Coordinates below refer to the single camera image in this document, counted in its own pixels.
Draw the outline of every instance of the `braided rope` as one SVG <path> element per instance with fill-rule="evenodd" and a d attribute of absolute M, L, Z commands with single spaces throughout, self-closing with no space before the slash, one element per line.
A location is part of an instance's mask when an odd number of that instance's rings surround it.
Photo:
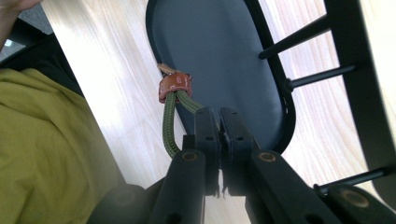
<path fill-rule="evenodd" d="M 163 111 L 163 144 L 171 158 L 174 158 L 180 151 L 180 148 L 178 148 L 175 142 L 174 130 L 176 98 L 193 114 L 198 109 L 203 108 L 202 105 L 194 102 L 185 91 L 169 92 L 166 94 L 165 109 Z"/>

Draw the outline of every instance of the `leather tag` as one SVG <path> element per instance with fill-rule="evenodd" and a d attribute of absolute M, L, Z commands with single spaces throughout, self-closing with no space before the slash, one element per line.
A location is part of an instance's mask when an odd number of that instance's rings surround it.
<path fill-rule="evenodd" d="M 165 103 L 166 94 L 171 91 L 185 91 L 191 96 L 191 77 L 179 72 L 164 77 L 160 82 L 160 89 L 158 92 L 161 103 Z"/>

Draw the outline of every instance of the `chair rung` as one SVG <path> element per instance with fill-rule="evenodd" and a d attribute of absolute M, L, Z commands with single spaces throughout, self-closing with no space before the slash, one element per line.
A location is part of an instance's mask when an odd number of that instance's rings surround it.
<path fill-rule="evenodd" d="M 352 72 L 353 70 L 356 69 L 356 65 L 349 65 L 349 66 L 343 66 L 343 67 L 338 67 L 334 68 L 332 70 L 324 71 L 321 73 L 316 73 L 314 75 L 308 76 L 308 77 L 302 77 L 302 78 L 297 78 L 295 80 L 290 80 L 286 79 L 284 83 L 284 87 L 288 92 L 292 92 L 294 88 L 301 87 L 307 84 L 311 84 L 317 81 L 321 81 L 323 79 L 327 79 L 330 77 L 336 77 L 339 75 L 343 75 L 348 72 Z"/>
<path fill-rule="evenodd" d="M 302 29 L 292 35 L 282 39 L 268 49 L 259 54 L 259 58 L 264 60 L 286 49 L 299 45 L 306 40 L 314 38 L 330 30 L 330 23 L 326 15 L 312 21 Z"/>

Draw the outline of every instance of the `black metal bar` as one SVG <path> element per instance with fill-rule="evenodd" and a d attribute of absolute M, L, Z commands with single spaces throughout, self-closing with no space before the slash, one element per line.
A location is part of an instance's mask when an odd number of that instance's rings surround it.
<path fill-rule="evenodd" d="M 213 111 L 204 107 L 195 112 L 194 148 L 206 157 L 205 194 L 219 195 L 219 164 L 221 143 Z"/>
<path fill-rule="evenodd" d="M 149 223 L 204 221 L 205 155 L 198 150 L 179 151 L 172 159 Z"/>
<path fill-rule="evenodd" d="M 221 169 L 223 187 L 232 196 L 246 196 L 250 187 L 248 161 L 251 150 L 257 146 L 242 117 L 229 108 L 220 110 L 221 132 L 226 147 Z"/>
<path fill-rule="evenodd" d="M 331 186 L 339 185 L 339 184 L 348 184 L 348 185 L 357 185 L 366 181 L 374 180 L 379 177 L 385 176 L 387 173 L 385 172 L 384 169 L 376 169 L 372 171 L 368 171 L 359 175 L 353 175 L 344 179 L 340 179 L 337 181 L 334 181 L 329 184 L 325 184 L 322 186 L 319 185 L 314 185 L 314 190 L 322 193 L 322 194 L 327 194 L 329 191 L 329 188 Z"/>
<path fill-rule="evenodd" d="M 343 67 L 338 67 L 334 68 L 332 70 L 324 71 L 321 73 L 316 73 L 314 75 L 310 75 L 307 77 L 301 77 L 297 78 L 294 80 L 286 79 L 284 87 L 287 91 L 292 92 L 294 88 L 301 87 L 307 84 L 311 84 L 313 82 L 318 82 L 330 77 L 336 77 L 343 75 L 348 72 L 352 72 L 356 69 L 356 65 L 349 65 L 349 66 L 343 66 Z"/>
<path fill-rule="evenodd" d="M 329 189 L 325 202 L 343 223 L 396 223 L 396 215 L 363 189 L 337 185 Z"/>
<path fill-rule="evenodd" d="M 341 223 L 276 152 L 254 150 L 250 175 L 274 223 Z"/>
<path fill-rule="evenodd" d="M 361 1 L 325 0 L 332 37 L 341 66 L 359 63 L 359 69 L 343 75 L 350 109 L 369 170 L 384 167 L 389 175 L 373 181 L 381 198 L 396 209 L 396 153 L 385 112 Z"/>
<path fill-rule="evenodd" d="M 305 42 L 308 39 L 314 38 L 315 36 L 321 35 L 330 30 L 330 24 L 326 15 L 312 21 L 302 29 L 298 30 L 292 35 L 284 38 L 277 42 L 268 49 L 265 49 L 259 54 L 259 58 L 264 60 L 275 54 L 282 52 L 283 50 L 290 49 L 296 45 Z"/>

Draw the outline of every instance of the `wooden floor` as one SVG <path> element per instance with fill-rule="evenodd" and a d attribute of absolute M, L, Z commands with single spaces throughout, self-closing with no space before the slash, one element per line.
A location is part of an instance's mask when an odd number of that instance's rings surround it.
<path fill-rule="evenodd" d="M 275 42 L 325 14 L 321 1 L 260 1 Z M 396 31 L 392 0 L 362 0 L 375 66 L 389 121 L 396 130 L 391 55 Z M 51 0 L 43 8 L 64 49 L 104 137 L 129 183 L 144 188 L 162 178 L 170 159 L 162 142 L 161 75 L 145 29 L 147 0 Z M 338 65 L 327 33 L 280 54 L 290 78 Z M 295 134 L 284 157 L 312 186 L 367 170 L 343 80 L 297 89 Z M 176 122 L 177 142 L 184 133 Z M 370 183 L 363 188 L 375 193 Z M 243 198 L 206 199 L 205 223 L 249 223 Z"/>

